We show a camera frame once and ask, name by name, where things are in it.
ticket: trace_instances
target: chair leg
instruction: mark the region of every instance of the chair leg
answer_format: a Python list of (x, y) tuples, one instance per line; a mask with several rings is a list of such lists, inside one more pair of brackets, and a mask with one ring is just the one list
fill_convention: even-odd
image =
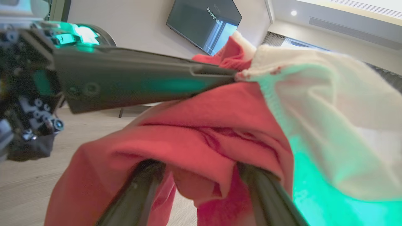
[(120, 108), (119, 118), (121, 118), (121, 116), (123, 115), (123, 111), (124, 111), (124, 108)]

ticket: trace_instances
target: television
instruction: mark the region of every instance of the television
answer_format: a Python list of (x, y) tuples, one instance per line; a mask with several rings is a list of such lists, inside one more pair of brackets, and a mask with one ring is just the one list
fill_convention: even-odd
[(166, 25), (207, 54), (214, 55), (241, 20), (233, 0), (175, 0)]

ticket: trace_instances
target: wooden floor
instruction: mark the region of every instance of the wooden floor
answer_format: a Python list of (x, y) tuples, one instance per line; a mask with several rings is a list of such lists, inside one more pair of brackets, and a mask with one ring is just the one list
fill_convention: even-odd
[[(119, 109), (74, 116), (60, 109), (65, 130), (56, 137), (50, 158), (0, 164), (0, 226), (42, 226), (51, 191), (79, 145), (123, 128), (146, 108), (128, 108), (122, 118)], [(196, 224), (192, 201), (177, 194), (168, 225)]]

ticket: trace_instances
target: air vent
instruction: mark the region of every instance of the air vent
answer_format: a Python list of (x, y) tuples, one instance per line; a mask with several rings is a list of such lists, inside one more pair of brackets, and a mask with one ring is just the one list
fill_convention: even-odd
[(364, 4), (364, 3), (360, 3), (360, 2), (354, 2), (354, 1), (350, 1), (350, 0), (328, 0), (328, 1), (402, 19), (402, 12), (397, 12), (397, 11), (389, 10), (386, 8), (380, 8), (380, 7), (376, 7), (376, 6), (372, 6), (372, 5), (368, 5), (368, 4)]
[(314, 17), (310, 17), (310, 24), (325, 28), (331, 31), (336, 31), (345, 35), (350, 35), (352, 37), (362, 39), (365, 41), (369, 41), (372, 43), (375, 43), (377, 45), (382, 45), (384, 47), (388, 47), (390, 49), (395, 49), (395, 50), (401, 50), (402, 49), (402, 43), (398, 43), (392, 40), (388, 40), (376, 35), (372, 35), (366, 32), (358, 31), (356, 29), (350, 28), (350, 27), (345, 27), (339, 24), (331, 23), (328, 21), (320, 20)]

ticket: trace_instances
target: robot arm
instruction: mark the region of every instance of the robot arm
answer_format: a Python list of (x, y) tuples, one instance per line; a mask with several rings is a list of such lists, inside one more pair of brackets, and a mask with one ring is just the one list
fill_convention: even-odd
[(64, 100), (83, 113), (184, 99), (232, 83), (236, 73), (111, 46), (85, 25), (9, 24), (0, 37), (0, 150), (10, 160), (49, 156)]

